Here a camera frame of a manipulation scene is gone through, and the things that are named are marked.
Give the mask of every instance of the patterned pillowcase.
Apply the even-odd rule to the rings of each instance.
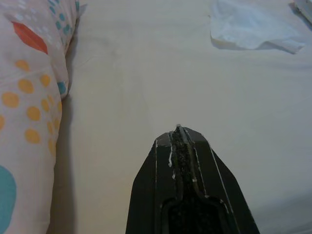
[[[0,0],[0,234],[48,228],[78,9],[77,0]]]
[[[47,0],[47,2],[64,50],[67,51],[69,42],[74,33],[76,18],[79,12],[79,1]]]

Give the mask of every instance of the white bedsheet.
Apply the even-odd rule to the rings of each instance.
[[[312,31],[290,2],[257,4],[304,35],[297,55],[218,49],[206,0],[89,1],[68,62],[51,233],[124,233],[132,182],[178,123],[210,141],[262,234],[311,227]]]

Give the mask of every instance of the tissue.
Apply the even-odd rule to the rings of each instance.
[[[305,44],[300,34],[259,7],[233,0],[214,0],[211,5],[211,37],[229,49],[257,49],[265,42],[298,52]]]

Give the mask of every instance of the black plastic object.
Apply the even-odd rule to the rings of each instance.
[[[204,136],[158,137],[132,187],[126,234],[259,234],[239,185]]]

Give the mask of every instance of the orange polka dot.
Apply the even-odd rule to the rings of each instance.
[[[4,123],[5,123],[4,117],[0,115],[0,130],[2,130],[2,128],[4,127]]]
[[[48,130],[50,134],[53,134],[53,127],[51,122],[47,122]]]
[[[52,156],[55,156],[55,144],[53,142],[52,139],[49,139],[49,150],[50,150],[50,153],[52,154]]]
[[[32,143],[32,144],[40,143],[40,135],[36,130],[27,129],[25,131],[25,138],[29,143]]]
[[[7,107],[16,108],[19,106],[20,99],[17,94],[7,92],[2,94],[2,102]]]
[[[33,84],[27,79],[19,80],[19,89],[27,94],[32,94],[34,92]]]
[[[15,66],[22,69],[23,71],[29,72],[29,65],[25,60],[18,60],[15,62]]]
[[[54,120],[54,128],[57,131],[59,130],[59,120],[57,118]]]
[[[49,99],[49,102],[51,103],[51,105],[54,106],[54,100],[50,95],[48,95],[48,99]]]
[[[48,87],[48,85],[50,84],[51,78],[45,74],[40,77],[40,80],[44,87]]]
[[[27,116],[31,120],[38,121],[41,118],[41,113],[37,107],[31,106],[31,107],[28,107],[28,109],[27,109]]]
[[[46,112],[50,110],[49,103],[46,99],[42,99],[41,106]]]
[[[58,111],[62,112],[62,102],[61,101],[58,102]]]

